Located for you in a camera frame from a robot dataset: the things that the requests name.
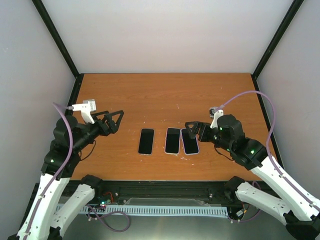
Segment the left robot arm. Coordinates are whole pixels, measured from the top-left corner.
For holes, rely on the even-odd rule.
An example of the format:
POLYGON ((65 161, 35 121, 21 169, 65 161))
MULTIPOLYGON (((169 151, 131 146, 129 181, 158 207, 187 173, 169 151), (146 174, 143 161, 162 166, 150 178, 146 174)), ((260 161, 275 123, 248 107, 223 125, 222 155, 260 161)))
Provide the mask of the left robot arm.
POLYGON ((72 196, 57 210, 58 202, 82 160, 80 153, 99 136, 115 134, 124 111, 98 112, 92 123, 78 123, 72 115, 61 115, 53 130, 54 140, 44 158, 39 187, 20 230, 10 240, 61 240, 79 211, 91 200, 103 198, 102 179, 86 175, 72 196))

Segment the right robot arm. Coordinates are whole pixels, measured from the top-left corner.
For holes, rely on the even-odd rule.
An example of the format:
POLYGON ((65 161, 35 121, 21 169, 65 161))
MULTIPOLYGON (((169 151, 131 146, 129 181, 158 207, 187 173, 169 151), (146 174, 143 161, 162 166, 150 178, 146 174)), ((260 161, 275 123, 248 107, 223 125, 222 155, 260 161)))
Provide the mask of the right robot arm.
POLYGON ((212 123, 185 123, 189 136, 229 152, 231 159, 262 179, 277 196, 234 176, 225 188, 231 194, 280 221, 296 240, 320 235, 320 200, 295 181, 258 140, 246 137, 233 115, 214 117, 212 123))

